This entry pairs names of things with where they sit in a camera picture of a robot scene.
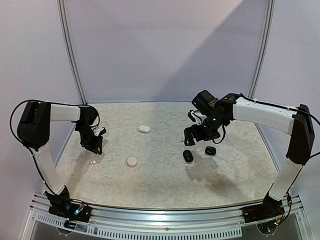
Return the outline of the pinkish white round case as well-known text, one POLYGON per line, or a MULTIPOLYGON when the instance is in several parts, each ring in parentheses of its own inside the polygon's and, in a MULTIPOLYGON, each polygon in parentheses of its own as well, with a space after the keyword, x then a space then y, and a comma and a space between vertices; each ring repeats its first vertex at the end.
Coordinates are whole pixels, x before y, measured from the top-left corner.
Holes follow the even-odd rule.
POLYGON ((135 166, 137 166, 138 164, 138 159, 134 156, 130 156, 127 160, 126 160, 126 164, 128 167, 133 168, 135 166))

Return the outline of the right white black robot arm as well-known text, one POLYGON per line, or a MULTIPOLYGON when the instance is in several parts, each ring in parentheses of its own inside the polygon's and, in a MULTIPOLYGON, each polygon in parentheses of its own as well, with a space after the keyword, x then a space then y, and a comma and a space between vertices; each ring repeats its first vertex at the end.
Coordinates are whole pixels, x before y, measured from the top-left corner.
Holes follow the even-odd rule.
POLYGON ((227 127, 232 121, 260 124, 290 136, 285 163, 266 195, 268 200, 258 208, 262 218, 269 218, 278 210, 277 202, 290 190, 303 166, 314 157, 313 121, 316 118, 304 104, 297 107, 283 106, 235 93, 218 99, 209 91, 203 90, 191 103, 196 110, 188 113, 194 124, 183 131, 185 146, 193 146, 200 141, 214 142, 218 138, 223 139, 218 130, 227 127))

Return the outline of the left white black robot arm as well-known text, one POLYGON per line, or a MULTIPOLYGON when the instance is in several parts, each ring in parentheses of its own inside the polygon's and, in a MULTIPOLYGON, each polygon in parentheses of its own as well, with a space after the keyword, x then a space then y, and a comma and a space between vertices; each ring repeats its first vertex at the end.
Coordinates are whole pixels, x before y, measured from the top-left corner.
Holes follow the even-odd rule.
POLYGON ((103 135, 107 129, 100 126, 98 110, 91 105, 67 104, 27 99, 18 104, 24 110, 12 130, 13 137, 29 152, 47 190, 52 195, 68 198, 69 190, 59 176, 50 152, 52 122, 71 122, 80 135, 80 145, 96 155, 102 154, 103 135))

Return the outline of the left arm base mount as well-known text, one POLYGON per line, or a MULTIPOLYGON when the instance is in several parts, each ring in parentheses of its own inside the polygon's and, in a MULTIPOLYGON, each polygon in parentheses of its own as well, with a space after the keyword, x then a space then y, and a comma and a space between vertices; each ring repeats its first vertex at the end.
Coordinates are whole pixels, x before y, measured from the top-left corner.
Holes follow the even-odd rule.
POLYGON ((70 198, 70 193, 66 186, 60 194, 51 194, 45 191, 44 195, 50 202, 48 210, 50 214, 69 221, 89 222, 93 208, 84 201, 70 198))

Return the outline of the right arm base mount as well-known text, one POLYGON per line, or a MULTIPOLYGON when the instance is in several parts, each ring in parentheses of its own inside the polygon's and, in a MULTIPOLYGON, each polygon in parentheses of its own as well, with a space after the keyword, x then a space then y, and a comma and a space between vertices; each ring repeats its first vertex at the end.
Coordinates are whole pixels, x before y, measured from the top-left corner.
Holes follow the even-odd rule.
POLYGON ((281 216, 280 220, 275 223, 275 225, 279 225, 288 218, 292 209, 292 198, 290 193, 287 191, 284 196, 286 197, 287 205, 289 207, 287 214, 285 214, 286 212, 282 200, 273 199, 269 192, 267 192, 262 203, 241 208, 244 222, 251 223, 281 216))

